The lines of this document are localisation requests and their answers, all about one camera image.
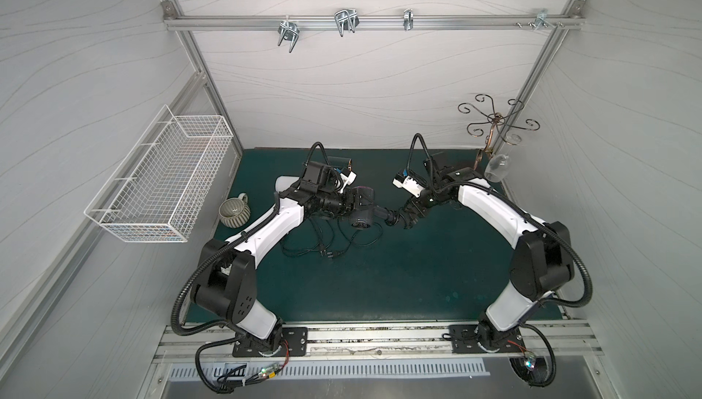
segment mounting plate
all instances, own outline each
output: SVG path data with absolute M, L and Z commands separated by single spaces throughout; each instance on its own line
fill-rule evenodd
M 472 338 L 475 336 L 476 326 L 476 324 L 451 324 L 449 326 L 449 333 L 451 336 L 456 337 L 451 340 L 452 353 L 488 353 L 478 344 L 476 338 Z M 507 339 L 514 341 L 520 346 L 524 345 L 524 340 L 522 340 L 519 330 L 515 330 Z M 521 353 L 521 351 L 516 346 L 508 343 L 500 350 L 490 353 Z
M 307 352 L 307 327 L 286 327 L 283 325 L 283 339 L 288 342 L 290 356 L 305 356 Z M 285 356 L 285 346 L 281 346 L 272 355 L 261 355 L 251 348 L 250 339 L 244 338 L 234 343 L 232 356 L 235 358 L 259 358 L 261 356 Z

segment table surface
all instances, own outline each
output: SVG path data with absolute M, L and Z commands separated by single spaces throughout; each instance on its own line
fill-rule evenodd
M 358 175 L 354 186 L 375 189 L 378 205 L 400 208 L 409 194 L 392 184 L 407 163 L 407 150 L 327 150 L 329 156 L 352 158 Z M 473 160 L 474 150 L 444 150 L 450 162 Z M 251 221 L 273 205 L 275 179 L 298 176 L 306 149 L 246 150 L 230 197 L 249 195 Z M 312 159 L 321 160 L 319 150 Z M 424 173 L 418 150 L 412 162 Z M 329 226 L 320 221 L 325 239 Z M 346 247 L 336 232 L 333 249 Z M 342 222 L 347 235 L 353 229 Z M 360 233 L 360 243 L 372 240 L 377 227 Z M 224 240 L 238 233 L 219 225 L 215 237 Z M 316 243 L 309 222 L 294 229 L 288 248 Z M 411 230 L 401 224 L 383 224 L 381 239 L 365 248 L 352 246 L 335 259 L 311 252 L 287 257 L 276 245 L 257 270 L 258 299 L 285 321 L 471 320 L 478 318 L 508 281 L 513 250 L 484 219 L 458 203 L 434 207 L 428 218 Z M 188 321 L 202 322 L 212 314 L 192 306 Z M 541 308 L 535 319 L 559 319 L 556 306 Z

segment wire basket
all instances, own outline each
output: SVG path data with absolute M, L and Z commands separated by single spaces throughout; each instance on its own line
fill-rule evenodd
M 84 212 L 124 242 L 187 242 L 233 137 L 220 115 L 164 109 L 170 119 L 154 119 L 141 140 L 156 138 L 134 146 Z

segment aluminum rail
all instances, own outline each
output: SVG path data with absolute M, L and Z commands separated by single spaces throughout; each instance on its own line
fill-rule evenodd
M 300 30 L 338 30 L 333 16 L 180 16 L 165 19 L 168 30 L 278 30 L 284 20 Z M 405 30 L 403 16 L 358 15 L 356 30 Z M 412 30 L 531 30 L 537 15 L 414 15 Z M 584 18 L 547 15 L 544 30 L 579 29 Z
M 477 324 L 475 321 L 436 322 L 381 322 L 381 323 L 291 323 L 307 327 L 307 354 L 296 360 L 365 359 L 377 358 L 507 358 L 521 353 L 452 353 L 451 342 L 442 338 L 450 324 Z M 548 338 L 556 356 L 603 355 L 600 344 L 586 320 L 533 320 Z M 537 352 L 547 352 L 546 345 L 535 332 L 521 329 L 524 345 Z M 236 334 L 218 327 L 190 336 L 179 336 L 170 327 L 161 338 L 153 362 L 190 361 L 198 347 L 207 342 L 233 338 Z M 237 361 L 232 357 L 232 346 L 207 349 L 204 361 Z M 266 360 L 266 358 L 245 358 Z
M 574 17 L 582 16 L 582 10 L 584 6 L 585 0 L 568 0 L 566 1 L 565 6 L 563 7 L 563 11 Z M 563 40 L 565 39 L 567 33 L 568 30 L 554 30 L 549 35 L 549 38 L 546 40 L 546 43 L 543 44 L 543 48 L 539 53 L 539 57 L 533 64 L 529 76 L 526 78 L 522 89 L 520 89 L 520 92 L 516 97 L 517 100 L 522 101 L 523 108 L 521 111 L 518 111 L 516 113 L 515 110 L 517 109 L 517 104 L 510 108 L 509 112 L 507 113 L 509 119 L 507 119 L 505 125 L 502 126 L 502 128 L 500 129 L 500 138 L 496 139 L 496 144 L 494 145 L 493 153 L 499 153 L 502 147 L 504 146 L 503 141 L 507 138 L 507 132 L 509 131 L 510 127 L 514 125 L 514 123 L 516 123 L 520 115 L 524 112 L 524 109 L 529 103 L 529 99 L 531 99 L 531 95 L 536 90 L 536 86 L 539 85 L 539 81 L 543 77 L 543 74 L 546 72 L 546 69 L 553 60 L 554 56 L 556 56 L 556 52 L 558 52 L 558 49 L 560 48 L 561 44 L 563 44 Z

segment metal wine glass holder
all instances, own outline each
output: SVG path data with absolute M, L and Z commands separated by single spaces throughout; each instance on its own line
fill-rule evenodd
M 492 158 L 493 152 L 495 150 L 495 145 L 498 142 L 498 139 L 496 139 L 496 136 L 502 140 L 504 143 L 508 145 L 514 145 L 514 143 L 511 143 L 505 139 L 505 136 L 507 135 L 507 132 L 510 129 L 523 129 L 525 131 L 538 131 L 541 128 L 541 125 L 539 122 L 537 122 L 534 119 L 526 119 L 524 122 L 529 126 L 529 127 L 519 127 L 515 124 L 509 123 L 507 119 L 510 117 L 518 114 L 524 109 L 524 103 L 522 101 L 519 101 L 517 99 L 510 99 L 507 101 L 507 104 L 510 106 L 510 112 L 506 115 L 502 115 L 502 113 L 498 113 L 495 111 L 495 100 L 492 98 L 492 96 L 488 94 L 476 94 L 475 95 L 475 101 L 483 103 L 485 102 L 485 99 L 488 98 L 490 99 L 490 106 L 492 108 L 492 113 L 491 114 L 485 114 L 480 109 L 473 105 L 470 102 L 463 102 L 460 105 L 458 105 L 458 111 L 462 114 L 470 114 L 471 109 L 476 110 L 478 113 L 482 114 L 486 121 L 485 122 L 471 122 L 468 124 L 468 126 L 465 127 L 466 131 L 473 136 L 473 137 L 482 137 L 485 135 L 485 130 L 480 127 L 480 125 L 485 125 L 488 124 L 490 125 L 490 130 L 488 131 L 487 136 L 485 137 L 485 147 L 483 149 L 478 150 L 478 154 L 475 156 L 475 164 L 473 165 L 473 169 L 477 169 L 478 165 L 480 164 L 480 161 L 482 160 L 483 154 L 487 154 L 488 157 Z

